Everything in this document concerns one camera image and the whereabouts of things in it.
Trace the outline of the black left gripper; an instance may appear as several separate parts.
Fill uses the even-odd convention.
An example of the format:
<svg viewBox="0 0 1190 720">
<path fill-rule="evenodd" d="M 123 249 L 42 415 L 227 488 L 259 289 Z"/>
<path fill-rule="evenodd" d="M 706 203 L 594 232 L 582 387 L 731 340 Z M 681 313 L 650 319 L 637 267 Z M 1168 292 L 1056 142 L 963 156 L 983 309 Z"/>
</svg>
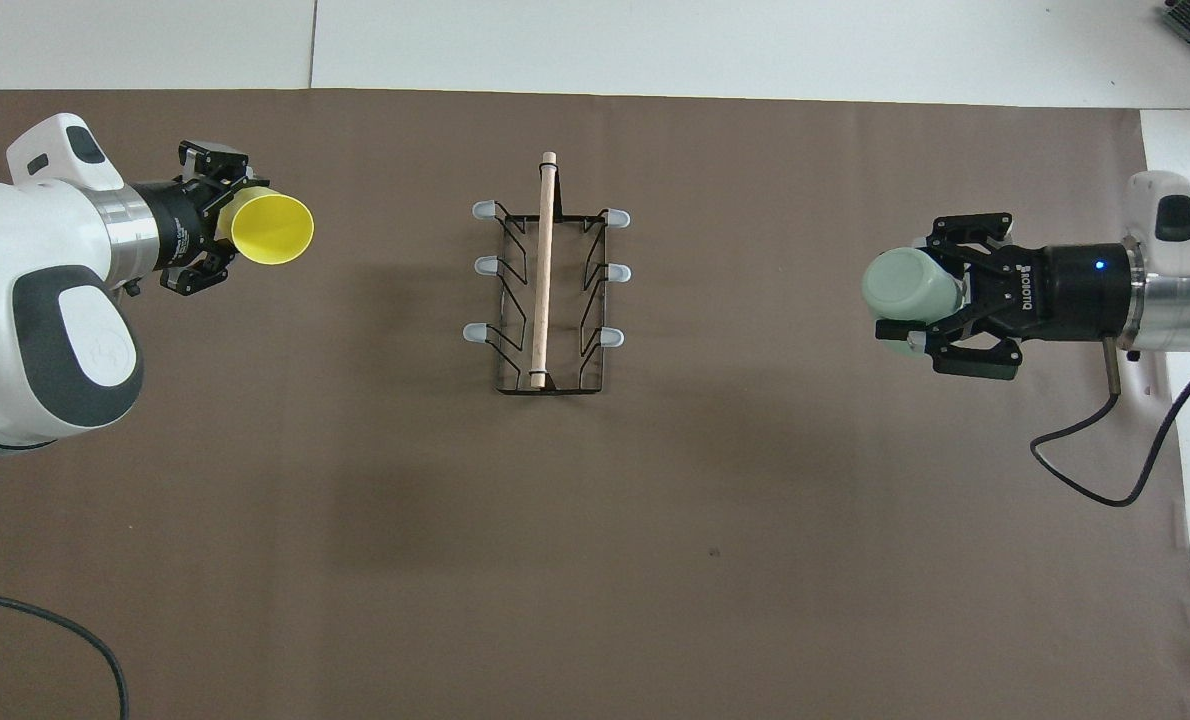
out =
<svg viewBox="0 0 1190 720">
<path fill-rule="evenodd" d="M 173 182 L 134 183 L 146 201 L 159 237 L 154 269 L 159 284 L 180 296 L 208 290 L 228 278 L 228 267 L 240 255 L 217 242 L 217 209 L 251 184 L 248 154 L 203 140 L 180 140 L 182 173 Z"/>
</svg>

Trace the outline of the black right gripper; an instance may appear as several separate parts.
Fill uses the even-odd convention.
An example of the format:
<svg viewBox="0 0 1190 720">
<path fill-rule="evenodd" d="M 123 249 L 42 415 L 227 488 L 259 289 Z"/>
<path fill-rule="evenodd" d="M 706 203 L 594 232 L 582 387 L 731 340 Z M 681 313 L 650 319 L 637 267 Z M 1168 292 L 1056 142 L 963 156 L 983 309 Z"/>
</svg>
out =
<svg viewBox="0 0 1190 720">
<path fill-rule="evenodd" d="M 1025 249 L 1012 245 L 1012 211 L 937 217 L 912 242 L 938 267 L 966 269 L 970 302 L 985 309 L 973 331 L 997 337 L 967 348 L 953 319 L 906 323 L 906 340 L 920 338 L 933 372 L 1012 381 L 1023 363 L 1015 340 L 1100 342 L 1125 331 L 1133 278 L 1121 243 Z"/>
</svg>

